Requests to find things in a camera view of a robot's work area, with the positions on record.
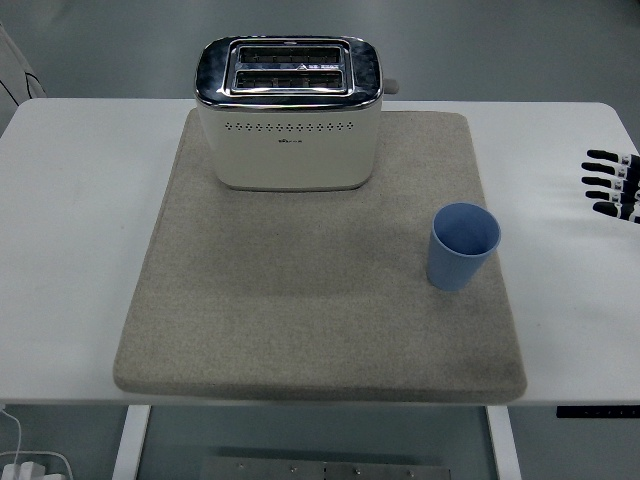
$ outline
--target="white toaster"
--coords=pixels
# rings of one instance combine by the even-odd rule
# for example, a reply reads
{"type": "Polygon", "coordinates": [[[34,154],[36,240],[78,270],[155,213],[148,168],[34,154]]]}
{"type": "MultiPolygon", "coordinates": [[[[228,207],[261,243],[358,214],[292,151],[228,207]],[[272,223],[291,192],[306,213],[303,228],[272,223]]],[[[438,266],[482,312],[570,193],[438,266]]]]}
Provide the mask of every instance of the white toaster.
{"type": "Polygon", "coordinates": [[[200,57],[195,97],[218,178],[234,189],[351,189],[371,175],[383,79],[351,37],[228,37],[200,57]]]}

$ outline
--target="felt pad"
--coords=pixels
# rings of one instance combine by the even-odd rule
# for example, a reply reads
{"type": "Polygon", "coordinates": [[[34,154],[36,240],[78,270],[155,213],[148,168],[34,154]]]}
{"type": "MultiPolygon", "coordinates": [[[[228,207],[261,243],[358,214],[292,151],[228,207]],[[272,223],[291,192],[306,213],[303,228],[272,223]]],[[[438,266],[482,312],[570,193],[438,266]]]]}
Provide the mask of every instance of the felt pad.
{"type": "Polygon", "coordinates": [[[503,403],[526,379],[498,257],[426,277],[433,214],[484,204],[467,121],[383,112],[341,192],[234,191],[186,121],[122,332],[123,390],[255,400],[503,403]]]}

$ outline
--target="gray floor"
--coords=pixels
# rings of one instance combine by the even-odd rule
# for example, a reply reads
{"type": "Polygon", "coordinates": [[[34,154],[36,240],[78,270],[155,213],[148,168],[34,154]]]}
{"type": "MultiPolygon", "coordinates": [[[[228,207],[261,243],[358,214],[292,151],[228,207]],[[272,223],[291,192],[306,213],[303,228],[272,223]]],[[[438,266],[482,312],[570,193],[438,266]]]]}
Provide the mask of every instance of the gray floor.
{"type": "MultiPolygon", "coordinates": [[[[604,102],[640,146],[637,0],[0,0],[0,21],[53,97],[187,98],[216,38],[353,35],[400,82],[393,99],[604,102]]],[[[525,480],[640,478],[638,420],[511,414],[525,480]]]]}

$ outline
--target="blue cup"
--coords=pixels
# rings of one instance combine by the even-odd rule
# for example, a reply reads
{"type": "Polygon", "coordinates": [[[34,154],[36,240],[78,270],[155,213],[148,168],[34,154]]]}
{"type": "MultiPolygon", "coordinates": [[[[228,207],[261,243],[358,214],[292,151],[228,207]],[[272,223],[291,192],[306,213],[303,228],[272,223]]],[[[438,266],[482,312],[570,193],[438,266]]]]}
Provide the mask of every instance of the blue cup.
{"type": "Polygon", "coordinates": [[[500,225],[487,210],[464,202],[445,205],[431,224],[429,281],[441,290],[460,290],[499,243],[500,225]]]}

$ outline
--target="toaster slot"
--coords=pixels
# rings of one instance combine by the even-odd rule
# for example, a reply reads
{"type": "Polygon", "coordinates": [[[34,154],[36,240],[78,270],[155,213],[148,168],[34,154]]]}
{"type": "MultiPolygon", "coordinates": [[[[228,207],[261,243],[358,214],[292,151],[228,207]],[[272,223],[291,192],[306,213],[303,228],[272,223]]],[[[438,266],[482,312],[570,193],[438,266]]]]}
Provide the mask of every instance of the toaster slot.
{"type": "Polygon", "coordinates": [[[240,63],[339,64],[340,47],[240,47],[240,63]]]}
{"type": "Polygon", "coordinates": [[[346,88],[342,73],[336,70],[244,70],[236,73],[233,90],[238,93],[341,93],[346,88]]]}

